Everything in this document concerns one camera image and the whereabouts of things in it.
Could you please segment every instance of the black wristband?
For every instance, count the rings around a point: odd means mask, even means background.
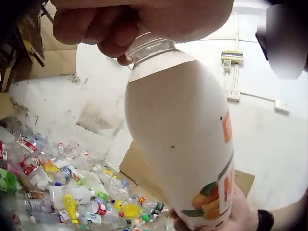
[[[258,210],[259,224],[257,231],[270,231],[274,225],[274,216],[266,210]]]

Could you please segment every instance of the yellow bottle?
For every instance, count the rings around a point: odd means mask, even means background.
[[[117,200],[113,204],[114,208],[124,213],[129,219],[134,219],[139,216],[141,209],[139,206],[123,200]]]
[[[78,224],[78,220],[76,218],[76,204],[72,198],[69,188],[63,187],[62,194],[63,194],[62,196],[63,204],[68,215],[70,216],[72,224]]]

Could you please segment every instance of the green cap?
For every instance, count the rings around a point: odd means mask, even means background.
[[[144,220],[144,221],[149,221],[150,216],[148,214],[144,214],[144,215],[142,215],[141,219]]]

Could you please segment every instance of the finger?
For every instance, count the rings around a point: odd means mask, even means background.
[[[145,0],[51,0],[51,3],[57,8],[94,8],[107,6],[124,6],[140,4]]]
[[[86,34],[97,9],[58,10],[54,18],[53,33],[64,44],[78,44]]]
[[[121,6],[99,8],[82,42],[87,44],[101,43],[108,36],[111,25],[122,10]]]
[[[132,64],[132,60],[128,60],[126,58],[126,55],[121,55],[120,57],[118,57],[118,63],[122,66],[128,66],[129,64]]]
[[[171,209],[170,210],[170,216],[173,218],[173,219],[177,219],[179,218],[179,216],[177,215],[176,211],[174,209]]]
[[[174,228],[177,231],[191,231],[185,224],[185,222],[181,219],[178,218],[174,221]]]
[[[99,50],[105,55],[117,58],[123,55],[138,36],[138,27],[134,22],[124,22],[115,26],[105,41],[98,44]]]

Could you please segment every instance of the hand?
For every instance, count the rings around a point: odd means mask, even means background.
[[[170,212],[175,219],[174,227],[177,231],[190,231],[174,210]],[[233,202],[229,218],[219,227],[219,231],[256,231],[259,223],[257,210],[251,210],[242,191],[235,185]]]
[[[51,0],[54,36],[65,44],[97,44],[127,65],[124,53],[138,36],[138,23],[178,42],[206,37],[228,19],[233,0]]]

